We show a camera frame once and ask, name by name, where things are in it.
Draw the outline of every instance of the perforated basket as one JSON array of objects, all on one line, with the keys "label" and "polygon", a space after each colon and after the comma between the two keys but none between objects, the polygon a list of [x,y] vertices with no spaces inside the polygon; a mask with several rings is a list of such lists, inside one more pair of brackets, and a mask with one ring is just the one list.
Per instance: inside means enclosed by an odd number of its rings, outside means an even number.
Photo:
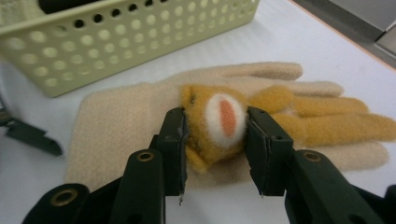
[{"label": "perforated basket", "polygon": [[50,97],[250,22],[259,0],[106,0],[0,29],[0,52]]}]

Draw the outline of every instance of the beige glove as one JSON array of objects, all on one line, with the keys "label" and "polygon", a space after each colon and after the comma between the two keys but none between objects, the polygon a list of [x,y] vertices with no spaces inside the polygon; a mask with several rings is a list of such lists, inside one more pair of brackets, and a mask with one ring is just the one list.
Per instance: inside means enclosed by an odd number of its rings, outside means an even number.
[{"label": "beige glove", "polygon": [[[246,96],[275,84],[303,95],[339,96],[343,92],[331,82],[294,81],[301,74],[300,65],[295,63],[230,65],[193,70],[154,84],[94,93],[83,101],[78,112],[65,182],[81,183],[95,190],[120,177],[128,157],[147,148],[152,136],[159,132],[165,113],[180,106],[180,88],[185,84],[222,85]],[[357,147],[359,155],[353,154],[351,158],[338,158],[335,153],[332,157],[339,159],[335,164],[344,169],[370,168],[387,159],[387,151],[379,144]],[[344,153],[355,149],[350,146],[339,150]],[[187,188],[246,181],[250,179],[248,170],[244,157],[215,165],[207,175],[198,175],[189,168]]]}]

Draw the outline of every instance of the crumpled glove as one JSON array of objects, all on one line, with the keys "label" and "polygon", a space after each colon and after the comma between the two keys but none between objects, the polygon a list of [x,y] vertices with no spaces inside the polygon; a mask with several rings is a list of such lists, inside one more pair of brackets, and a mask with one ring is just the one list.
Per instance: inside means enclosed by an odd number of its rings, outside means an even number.
[{"label": "crumpled glove", "polygon": [[370,114],[367,105],[358,99],[301,96],[281,85],[250,98],[223,86],[186,85],[181,105],[190,129],[187,159],[201,174],[243,151],[248,105],[270,113],[297,149],[396,139],[396,122]]},{"label": "crumpled glove", "polygon": [[[343,92],[331,82],[295,81],[301,74],[302,68],[296,63],[227,65],[184,72],[157,83],[94,93],[84,99],[78,111],[67,154],[65,182],[84,184],[95,190],[122,176],[129,156],[147,148],[152,136],[161,129],[166,112],[180,106],[181,87],[186,84],[227,86],[247,97],[275,84],[304,95],[336,97]],[[352,146],[349,151],[354,153],[355,149]],[[359,155],[353,154],[346,168],[376,167],[386,158],[387,151],[375,144],[370,150],[363,147]],[[188,169],[187,188],[250,179],[248,163],[243,157],[216,165],[205,176]]]}]

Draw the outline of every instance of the white patch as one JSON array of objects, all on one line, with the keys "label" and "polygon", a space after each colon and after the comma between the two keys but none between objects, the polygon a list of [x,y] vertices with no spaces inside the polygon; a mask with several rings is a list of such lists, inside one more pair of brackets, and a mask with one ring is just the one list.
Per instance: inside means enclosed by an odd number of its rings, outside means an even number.
[{"label": "white patch", "polygon": [[[221,126],[220,102],[226,100],[230,103],[235,115],[235,129],[228,136]],[[205,109],[206,127],[210,139],[219,147],[229,148],[242,140],[246,130],[246,111],[228,94],[215,94],[207,102]]]}]

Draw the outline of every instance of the white oval with orange center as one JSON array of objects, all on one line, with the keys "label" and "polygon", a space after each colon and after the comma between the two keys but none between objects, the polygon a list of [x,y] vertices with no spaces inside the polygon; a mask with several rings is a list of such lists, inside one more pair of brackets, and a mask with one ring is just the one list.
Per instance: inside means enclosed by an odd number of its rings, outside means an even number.
[{"label": "white oval with orange center", "polygon": [[215,94],[205,109],[206,127],[211,140],[228,148],[242,140],[246,130],[246,111],[228,94]]}]

